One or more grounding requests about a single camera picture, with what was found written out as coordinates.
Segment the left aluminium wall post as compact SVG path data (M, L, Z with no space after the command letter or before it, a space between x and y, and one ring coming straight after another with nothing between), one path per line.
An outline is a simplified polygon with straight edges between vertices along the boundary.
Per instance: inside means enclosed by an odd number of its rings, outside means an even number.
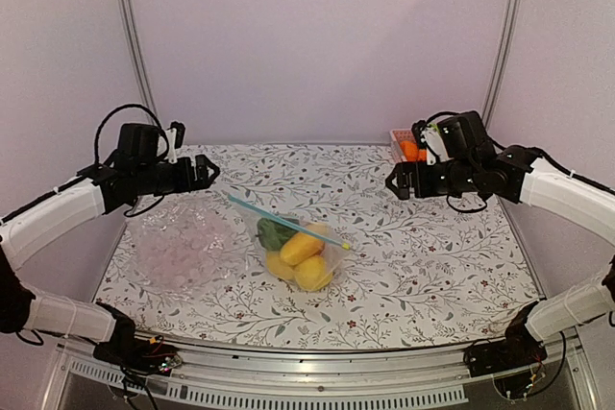
M117 0L141 103L158 114L138 36L132 0Z

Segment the right aluminium wall post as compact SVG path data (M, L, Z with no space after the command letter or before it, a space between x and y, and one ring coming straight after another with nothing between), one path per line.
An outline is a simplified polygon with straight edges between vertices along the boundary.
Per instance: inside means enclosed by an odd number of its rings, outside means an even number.
M504 20L499 38L499 45L481 114L482 121L486 127L490 126L496 112L498 98L504 83L504 74L513 44L521 3L522 0L506 0L505 2Z

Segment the clear zip top bag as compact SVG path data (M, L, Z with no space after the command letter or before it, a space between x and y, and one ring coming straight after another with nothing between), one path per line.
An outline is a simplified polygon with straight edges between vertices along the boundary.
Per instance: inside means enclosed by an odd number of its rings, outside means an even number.
M269 212L235 196L229 198L253 245L250 255L274 277L304 292L329 285L351 245L325 223Z

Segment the floral tablecloth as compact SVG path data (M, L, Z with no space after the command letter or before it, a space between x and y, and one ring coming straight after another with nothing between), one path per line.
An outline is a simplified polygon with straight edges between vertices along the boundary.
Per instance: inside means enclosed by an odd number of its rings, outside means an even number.
M473 195L397 200L384 186L384 146L191 146L220 167L203 195L232 228L232 276L191 298L136 274L125 234L96 298L144 331L284 349L396 349L502 334L516 312L542 297L504 215ZM323 222L351 245L332 282L304 293L270 275L231 203Z

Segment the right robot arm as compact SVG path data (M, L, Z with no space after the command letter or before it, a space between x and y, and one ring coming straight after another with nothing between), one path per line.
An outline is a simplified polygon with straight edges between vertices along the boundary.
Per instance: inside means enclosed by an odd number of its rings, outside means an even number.
M614 191L556 162L536 147L503 147L474 111L436 113L412 127L424 160L399 162L385 180L400 200L459 198L475 193L535 206L614 241ZM518 367L538 346L569 327L614 310L614 269L596 274L550 299L524 307L506 328L497 359Z

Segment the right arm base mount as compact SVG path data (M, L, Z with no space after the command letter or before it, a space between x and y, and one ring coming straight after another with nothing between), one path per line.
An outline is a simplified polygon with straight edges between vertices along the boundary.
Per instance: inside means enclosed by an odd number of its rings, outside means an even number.
M548 357L543 341L534 339L526 327L529 313L537 304L528 304L516 314L503 339L474 343L464 350L463 362L471 377L529 366Z

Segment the green toy pepper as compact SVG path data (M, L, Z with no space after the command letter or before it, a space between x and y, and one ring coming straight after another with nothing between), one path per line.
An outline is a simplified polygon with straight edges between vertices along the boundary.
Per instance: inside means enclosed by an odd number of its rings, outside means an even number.
M257 222L257 238L268 252L278 252L297 231L284 224L261 218Z

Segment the yellow toy lemon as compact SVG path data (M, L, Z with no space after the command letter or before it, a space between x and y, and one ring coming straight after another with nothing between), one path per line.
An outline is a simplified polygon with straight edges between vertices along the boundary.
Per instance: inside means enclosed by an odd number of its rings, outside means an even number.
M308 292L315 292L327 286L333 277L333 272L327 267L325 258L314 255L294 268L294 280L299 287Z
M283 262L279 252L267 252L265 265L269 273L279 279L286 281L294 279L293 267Z

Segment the aluminium table front rail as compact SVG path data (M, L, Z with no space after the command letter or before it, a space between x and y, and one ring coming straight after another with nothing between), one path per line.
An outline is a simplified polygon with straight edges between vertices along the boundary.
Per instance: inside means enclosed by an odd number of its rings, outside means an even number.
M465 344L399 350L283 350L168 336L181 365L130 382L93 346L62 340L44 389L45 409L598 409L578 335L547 358L472 375Z

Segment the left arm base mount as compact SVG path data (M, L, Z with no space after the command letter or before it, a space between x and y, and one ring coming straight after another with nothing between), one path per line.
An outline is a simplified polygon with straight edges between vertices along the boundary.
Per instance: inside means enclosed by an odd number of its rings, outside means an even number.
M108 342L98 343L94 347L95 359L145 375L170 375L173 369L182 365L178 349L166 344L162 335L148 340L139 339L135 336L135 322L132 319L108 304L97 302L97 305L110 312L115 327Z

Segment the crumpled clear plastic bags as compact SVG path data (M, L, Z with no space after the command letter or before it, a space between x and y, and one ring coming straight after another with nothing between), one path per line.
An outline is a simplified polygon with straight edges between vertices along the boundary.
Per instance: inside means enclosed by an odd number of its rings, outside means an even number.
M246 268L242 222L218 193L167 198L128 219L128 274L166 294L194 298Z

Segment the round orange toy fruit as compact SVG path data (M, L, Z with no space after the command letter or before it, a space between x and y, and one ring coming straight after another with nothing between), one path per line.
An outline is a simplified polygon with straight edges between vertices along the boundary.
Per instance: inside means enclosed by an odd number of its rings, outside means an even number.
M402 149L406 161L417 161L419 148L414 141L403 140L400 142L400 148Z

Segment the small orange toy fruit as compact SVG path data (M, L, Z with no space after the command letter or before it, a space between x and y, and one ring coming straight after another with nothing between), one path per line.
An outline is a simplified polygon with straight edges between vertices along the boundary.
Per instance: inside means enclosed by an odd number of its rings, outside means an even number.
M418 151L418 156L417 156L417 160L418 161L422 161L422 162L426 162L427 161L427 150L426 149L420 149Z

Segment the pink plastic basket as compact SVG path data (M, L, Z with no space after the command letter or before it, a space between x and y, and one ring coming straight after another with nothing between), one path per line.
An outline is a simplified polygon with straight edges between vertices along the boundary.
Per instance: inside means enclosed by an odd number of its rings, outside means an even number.
M402 143L413 142L414 136L411 129L393 129L389 132L390 152L395 163L406 161Z

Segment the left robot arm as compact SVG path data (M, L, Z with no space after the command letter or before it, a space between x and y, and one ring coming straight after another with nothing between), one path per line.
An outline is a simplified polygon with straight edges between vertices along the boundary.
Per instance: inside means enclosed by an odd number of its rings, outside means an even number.
M143 196L210 188L220 169L207 156L178 157L185 125L127 123L107 160L95 159L68 182L1 220L1 331L36 330L104 343L123 366L143 355L140 341L118 328L119 317L96 304L27 287L16 274L32 256L80 225Z

